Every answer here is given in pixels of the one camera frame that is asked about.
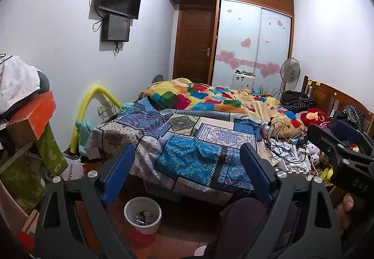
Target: trash can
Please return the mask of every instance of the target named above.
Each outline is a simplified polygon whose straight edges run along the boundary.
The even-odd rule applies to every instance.
[[[151,214],[151,223],[149,225],[138,225],[137,217],[142,212],[149,212]],[[161,221],[161,207],[156,201],[148,197],[136,197],[128,201],[123,209],[126,220],[135,229],[145,235],[151,235],[157,232]]]

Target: cardboard box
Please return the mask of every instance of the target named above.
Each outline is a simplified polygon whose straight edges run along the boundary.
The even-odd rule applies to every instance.
[[[12,140],[17,145],[37,141],[56,109],[52,91],[39,94],[22,107],[6,126]]]

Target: finger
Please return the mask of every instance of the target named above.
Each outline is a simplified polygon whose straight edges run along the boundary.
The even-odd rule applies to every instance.
[[[338,208],[338,217],[341,228],[343,230],[346,230],[349,227],[351,220],[347,212],[345,211],[343,204],[341,204]]]
[[[354,200],[352,198],[352,196],[348,193],[345,195],[344,199],[343,199],[343,205],[344,205],[344,209],[346,212],[350,212],[353,208],[353,205],[354,205]]]
[[[339,216],[339,213],[338,213],[338,209],[335,209],[335,213],[336,213],[336,220],[338,221],[338,230],[339,230],[340,235],[342,235],[344,233],[344,231],[342,229],[342,226],[340,225],[341,220],[340,220],[340,216]]]

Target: blue patterned bedspread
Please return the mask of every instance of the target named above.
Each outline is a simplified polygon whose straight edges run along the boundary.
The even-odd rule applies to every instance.
[[[248,142],[256,147],[254,130],[239,123],[246,117],[254,122],[243,114],[223,121],[176,112],[158,111],[144,98],[97,127],[85,148],[98,147],[110,159],[131,142],[136,154],[131,174],[215,204],[224,205],[234,193],[251,194],[239,149]]]

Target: frosted glass door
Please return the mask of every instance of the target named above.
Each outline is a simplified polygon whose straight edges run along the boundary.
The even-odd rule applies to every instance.
[[[212,86],[230,87],[236,70],[254,71],[260,17],[260,7],[221,1]]]
[[[270,94],[282,85],[281,67],[288,57],[291,18],[277,12],[261,10],[261,30],[253,90],[259,88]]]

